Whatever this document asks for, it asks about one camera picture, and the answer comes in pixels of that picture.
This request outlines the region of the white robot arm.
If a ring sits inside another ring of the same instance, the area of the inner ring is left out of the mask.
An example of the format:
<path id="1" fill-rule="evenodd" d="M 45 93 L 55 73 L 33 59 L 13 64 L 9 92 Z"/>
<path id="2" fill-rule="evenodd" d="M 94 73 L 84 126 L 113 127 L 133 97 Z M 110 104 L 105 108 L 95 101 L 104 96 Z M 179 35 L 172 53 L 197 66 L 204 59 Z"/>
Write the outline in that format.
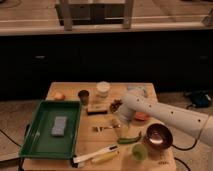
<path id="1" fill-rule="evenodd" d="M 213 116 L 153 101 L 131 92 L 122 96 L 117 116 L 129 124 L 136 112 L 146 113 L 165 124 L 213 147 Z"/>

